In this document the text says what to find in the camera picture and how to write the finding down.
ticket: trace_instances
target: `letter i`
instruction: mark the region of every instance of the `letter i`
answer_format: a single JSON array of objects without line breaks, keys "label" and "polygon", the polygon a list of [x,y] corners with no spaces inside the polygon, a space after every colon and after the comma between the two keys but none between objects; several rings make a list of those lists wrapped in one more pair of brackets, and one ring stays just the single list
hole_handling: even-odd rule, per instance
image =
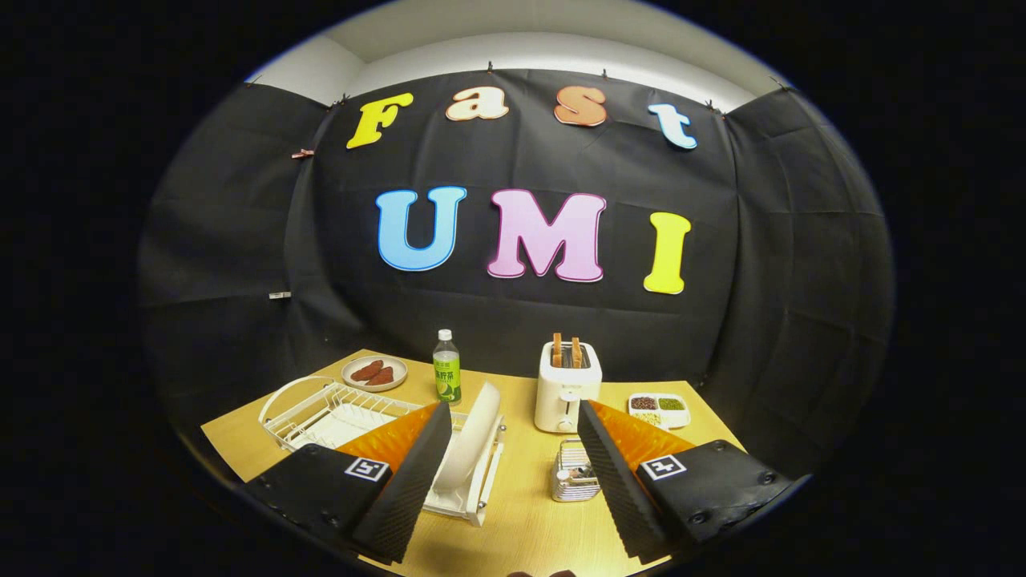
[{"label": "letter i", "polygon": [[650,293],[679,295],[684,290],[684,280],[680,278],[684,235],[692,230],[692,223],[672,213],[653,213],[648,221],[656,227],[656,256],[652,274],[644,277],[644,288]]}]

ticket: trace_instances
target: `bottle label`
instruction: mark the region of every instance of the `bottle label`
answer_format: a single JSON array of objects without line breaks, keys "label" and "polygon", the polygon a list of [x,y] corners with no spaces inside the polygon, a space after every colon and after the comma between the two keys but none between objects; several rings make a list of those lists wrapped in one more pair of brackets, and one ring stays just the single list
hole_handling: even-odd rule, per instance
[{"label": "bottle label", "polygon": [[460,400],[460,357],[452,360],[435,359],[435,388],[438,400],[456,402]]}]

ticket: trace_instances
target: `white ceiling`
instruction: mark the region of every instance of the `white ceiling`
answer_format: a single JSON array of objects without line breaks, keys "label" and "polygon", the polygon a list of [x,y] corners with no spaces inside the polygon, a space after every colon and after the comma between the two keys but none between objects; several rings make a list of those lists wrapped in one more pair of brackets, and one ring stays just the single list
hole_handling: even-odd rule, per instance
[{"label": "white ceiling", "polygon": [[755,95],[783,77],[676,14],[631,0],[397,0],[322,34],[364,63],[455,38],[556,32],[613,40],[703,68]]}]

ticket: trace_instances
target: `yellow letter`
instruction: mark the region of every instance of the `yellow letter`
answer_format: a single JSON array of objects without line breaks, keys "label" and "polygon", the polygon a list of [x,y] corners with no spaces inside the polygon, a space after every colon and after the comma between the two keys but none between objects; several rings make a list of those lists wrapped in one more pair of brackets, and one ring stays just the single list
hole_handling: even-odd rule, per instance
[{"label": "yellow letter", "polygon": [[471,118],[484,118],[491,120],[499,118],[510,111],[503,104],[506,92],[502,88],[495,86],[478,86],[467,88],[452,95],[455,105],[445,111],[445,117],[449,120],[470,120]]},{"label": "yellow letter", "polygon": [[356,125],[356,133],[346,143],[346,148],[356,148],[381,140],[382,133],[378,131],[378,125],[381,124],[382,128],[391,126],[399,114],[399,107],[409,106],[412,102],[413,94],[406,92],[361,106],[360,112],[363,115],[360,116],[360,123]]},{"label": "yellow letter", "polygon": [[656,227],[656,259],[652,274],[644,277],[644,288],[650,293],[679,295],[684,290],[684,281],[680,278],[684,235],[692,230],[692,223],[672,213],[653,213],[648,220]]}]

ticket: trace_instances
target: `beans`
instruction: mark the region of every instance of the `beans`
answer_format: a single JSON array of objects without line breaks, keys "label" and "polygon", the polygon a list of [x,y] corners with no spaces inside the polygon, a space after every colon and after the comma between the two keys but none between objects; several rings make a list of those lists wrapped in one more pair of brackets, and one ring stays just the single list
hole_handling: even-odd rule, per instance
[{"label": "beans", "polygon": [[636,419],[641,419],[649,425],[658,426],[663,422],[662,417],[660,417],[658,413],[636,413],[634,417]]},{"label": "beans", "polygon": [[670,411],[683,411],[684,406],[675,398],[661,398],[659,399],[659,408],[667,409]]},{"label": "beans", "polygon": [[658,407],[656,407],[656,399],[650,396],[636,396],[631,399],[631,409],[655,410]]}]

